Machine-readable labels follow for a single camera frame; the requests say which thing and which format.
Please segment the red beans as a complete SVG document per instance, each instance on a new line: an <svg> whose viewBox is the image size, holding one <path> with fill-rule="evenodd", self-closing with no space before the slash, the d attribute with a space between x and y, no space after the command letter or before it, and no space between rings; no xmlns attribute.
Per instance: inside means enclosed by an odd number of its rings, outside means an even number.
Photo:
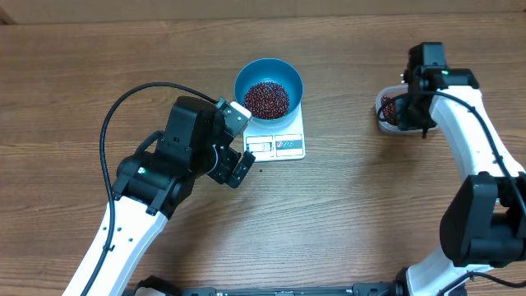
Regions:
<svg viewBox="0 0 526 296"><path fill-rule="evenodd" d="M272 120L284 117L289 110L289 95L284 87L273 81L259 82L244 95L243 106L252 116Z"/></svg>

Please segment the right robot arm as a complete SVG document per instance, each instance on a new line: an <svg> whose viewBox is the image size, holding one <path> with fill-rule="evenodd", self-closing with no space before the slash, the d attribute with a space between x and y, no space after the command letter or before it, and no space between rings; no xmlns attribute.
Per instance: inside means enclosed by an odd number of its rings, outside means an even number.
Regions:
<svg viewBox="0 0 526 296"><path fill-rule="evenodd" d="M525 259L525 169L505 148L467 68L451 68L443 44L408 52L399 130L444 134L463 181L441 218L440 245L405 271L408 295L447 295L474 276Z"/></svg>

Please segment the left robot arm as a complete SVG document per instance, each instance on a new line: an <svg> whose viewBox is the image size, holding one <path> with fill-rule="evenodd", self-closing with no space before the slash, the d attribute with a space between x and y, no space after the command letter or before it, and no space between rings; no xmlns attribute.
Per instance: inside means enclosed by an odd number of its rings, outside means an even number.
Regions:
<svg viewBox="0 0 526 296"><path fill-rule="evenodd" d="M230 145L250 120L251 112L237 102L178 97L166 128L119 164L110 187L113 202L64 293L122 294L145 251L200 176L238 187L255 157Z"/></svg>

